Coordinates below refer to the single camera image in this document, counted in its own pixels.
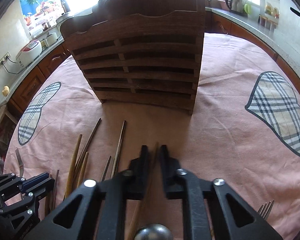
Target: cable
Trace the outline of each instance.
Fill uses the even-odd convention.
[[[6,68],[6,66],[4,65],[4,63],[2,63],[2,65],[4,66],[4,68],[6,69],[6,71],[7,71],[8,73],[10,73],[10,74],[18,75],[19,73],[21,73],[21,71],[24,70],[24,68],[23,68],[23,69],[21,69],[18,73],[13,73],[13,72],[10,72],[10,71]]]
[[[18,64],[17,62],[12,61],[9,57],[7,57],[6,59],[10,60],[12,63]]]

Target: wooden cabinet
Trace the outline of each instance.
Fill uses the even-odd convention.
[[[278,56],[276,63],[282,69],[282,71],[287,75],[291,83],[294,85],[294,87],[300,94],[300,78],[295,73],[295,71],[280,56]]]
[[[229,34],[231,31],[231,21],[213,13],[211,18],[211,32]]]
[[[229,34],[250,41],[263,49],[271,58],[274,58],[274,56],[276,55],[276,52],[274,50],[272,50],[254,34],[218,14],[212,13],[210,31],[208,27],[209,26],[207,26],[208,32]]]
[[[256,44],[258,47],[263,49],[271,58],[274,58],[274,55],[276,54],[276,52],[272,50],[268,45],[266,45],[262,40],[235,23],[231,23],[231,31],[229,34],[232,36],[243,38],[253,44]]]
[[[24,78],[8,102],[8,109],[15,117],[21,117],[42,84],[67,57],[63,45],[59,45]]]
[[[64,49],[64,51],[65,51],[65,53],[67,55],[67,58],[68,58],[71,55],[71,53],[70,53],[70,51],[69,51],[69,49],[68,49],[68,47],[67,47],[67,45],[66,45],[65,42],[62,43],[62,47],[63,47],[63,49]]]
[[[212,26],[212,15],[214,13],[210,12],[210,11],[206,11],[206,26],[205,26],[205,32],[206,33],[210,33],[211,32],[211,26]]]
[[[35,66],[13,93],[11,99],[24,112],[46,78]]]
[[[47,79],[66,58],[65,50],[59,45],[39,62],[38,67]]]

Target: green object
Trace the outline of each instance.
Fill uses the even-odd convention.
[[[251,14],[251,5],[250,5],[250,4],[245,4],[245,5],[244,5],[244,11],[245,11],[247,14]]]

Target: wooden chopstick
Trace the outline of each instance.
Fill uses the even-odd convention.
[[[84,155],[83,164],[82,164],[82,167],[81,167],[81,170],[80,170],[77,187],[79,187],[82,184],[82,182],[83,182],[84,173],[85,173],[86,167],[87,167],[88,157],[89,157],[89,153],[86,152],[86,154]]]
[[[145,204],[149,198],[149,192],[150,192],[150,188],[151,188],[151,184],[152,184],[152,180],[153,180],[153,174],[154,174],[154,167],[156,164],[156,160],[157,160],[157,156],[158,156],[158,145],[159,143],[157,142],[155,144],[155,152],[154,152],[154,156],[153,158],[151,158],[151,163],[149,166],[149,177],[148,177],[148,183],[147,183],[147,188],[146,188],[146,193],[145,196],[143,198],[143,200],[140,200],[137,203],[137,206],[133,212],[133,216],[131,219],[131,223],[130,223],[130,228],[127,234],[127,238],[125,238],[125,240],[133,240],[134,236],[137,232],[138,229],[138,225],[139,225],[139,220],[140,220],[140,216],[142,215],[144,209],[145,209]]]
[[[106,178],[106,175],[107,175],[107,171],[108,171],[108,168],[109,168],[110,161],[111,161],[111,156],[109,155],[109,157],[108,157],[108,159],[107,159],[107,162],[106,162],[106,165],[105,165],[105,168],[103,169],[103,173],[101,174],[100,182],[104,181],[105,178]]]
[[[78,156],[78,151],[79,151],[81,139],[82,139],[82,134],[79,134],[79,137],[78,137],[78,140],[77,140],[77,144],[75,146],[74,153],[72,155],[71,164],[70,164],[70,169],[69,169],[69,174],[68,174],[68,180],[67,180],[67,186],[66,186],[65,198],[67,198],[71,194],[71,192],[72,192],[72,182],[73,182],[73,178],[74,178],[75,162],[77,160],[77,156]]]
[[[79,159],[78,159],[78,161],[75,164],[74,181],[73,181],[73,185],[75,185],[75,186],[77,186],[77,184],[78,184],[79,173],[81,171],[81,167],[82,167],[82,164],[83,164],[84,156],[85,156],[85,154],[86,154],[86,152],[87,152],[87,150],[89,148],[89,144],[90,144],[90,142],[91,142],[94,134],[96,133],[96,130],[97,130],[98,126],[100,125],[100,123],[101,123],[101,118],[99,118],[96,126],[94,127],[94,129],[90,133],[89,138],[88,138],[86,144],[84,145],[84,147],[82,149],[82,152],[80,153]]]
[[[60,172],[60,170],[57,169],[56,178],[55,178],[54,186],[53,186],[53,192],[52,192],[51,211],[55,210],[55,208],[56,208],[56,196],[57,196],[57,185],[58,185],[58,180],[59,180],[59,172]]]
[[[119,158],[120,158],[122,140],[123,140],[124,130],[126,128],[126,123],[127,123],[127,121],[124,120],[122,128],[121,128],[121,133],[120,133],[120,137],[119,137],[117,149],[116,149],[115,155],[114,155],[114,161],[113,161],[113,166],[112,166],[112,171],[111,171],[110,179],[112,179],[113,176],[117,173],[118,162],[119,162]]]

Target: wall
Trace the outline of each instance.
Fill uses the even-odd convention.
[[[20,1],[15,0],[0,19],[0,59],[9,51],[11,60],[15,60],[17,53],[30,39]],[[20,66],[11,62],[7,62],[5,66],[10,72],[17,73],[20,70]],[[0,98],[3,87],[12,84],[16,77],[17,75],[7,73],[4,67],[0,68]]]
[[[299,11],[292,0],[280,0],[280,20],[274,35],[285,40],[300,54],[300,17],[290,7]]]

